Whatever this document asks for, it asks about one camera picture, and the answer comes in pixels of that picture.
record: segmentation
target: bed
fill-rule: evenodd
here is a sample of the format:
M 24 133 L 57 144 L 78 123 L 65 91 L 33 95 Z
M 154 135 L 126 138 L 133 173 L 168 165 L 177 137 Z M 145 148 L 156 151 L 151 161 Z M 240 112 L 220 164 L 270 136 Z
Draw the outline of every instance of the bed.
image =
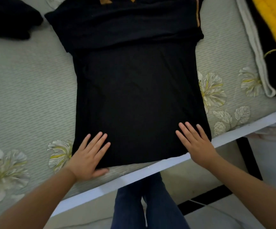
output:
M 62 0 L 24 1 L 44 14 Z M 196 59 L 213 144 L 275 123 L 276 96 L 265 95 L 236 1 L 204 0 L 201 27 L 205 38 L 197 45 Z M 217 80 L 212 95 L 202 84 L 207 79 Z M 25 170 L 20 184 L 2 190 L 0 214 L 70 158 L 76 90 L 72 58 L 47 22 L 28 41 L 0 38 L 0 151 L 23 153 Z M 112 167 L 103 177 L 76 184 L 53 215 L 187 159 L 189 154 Z

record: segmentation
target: mattress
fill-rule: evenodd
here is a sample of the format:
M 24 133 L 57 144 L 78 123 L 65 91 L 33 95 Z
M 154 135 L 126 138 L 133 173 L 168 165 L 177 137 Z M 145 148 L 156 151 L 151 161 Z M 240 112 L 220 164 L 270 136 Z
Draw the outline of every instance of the mattress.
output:
M 57 3 L 24 1 L 42 14 Z M 205 38 L 197 45 L 196 60 L 212 136 L 275 112 L 276 97 L 264 93 L 235 0 L 204 0 L 201 27 Z M 0 214 L 69 159 L 76 90 L 72 57 L 47 22 L 35 28 L 28 41 L 0 39 L 0 153 L 17 150 L 26 161 L 22 185 L 5 191 Z M 148 165 L 113 167 L 103 177 L 77 183 L 65 198 Z

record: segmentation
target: jeans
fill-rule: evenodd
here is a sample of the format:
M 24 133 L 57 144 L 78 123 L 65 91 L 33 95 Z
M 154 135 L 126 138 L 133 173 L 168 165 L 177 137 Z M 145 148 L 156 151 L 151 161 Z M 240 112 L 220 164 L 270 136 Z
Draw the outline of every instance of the jeans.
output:
M 190 229 L 160 173 L 118 190 L 111 229 L 146 229 L 141 197 L 147 204 L 148 229 Z

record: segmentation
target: t-shirt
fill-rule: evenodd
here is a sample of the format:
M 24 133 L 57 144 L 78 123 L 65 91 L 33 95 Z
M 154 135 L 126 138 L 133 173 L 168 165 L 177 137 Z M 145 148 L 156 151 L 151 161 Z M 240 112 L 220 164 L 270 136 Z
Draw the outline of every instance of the t-shirt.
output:
M 108 134 L 98 168 L 187 152 L 179 122 L 211 133 L 195 60 L 198 0 L 66 0 L 45 17 L 77 75 L 73 151 L 88 133 Z

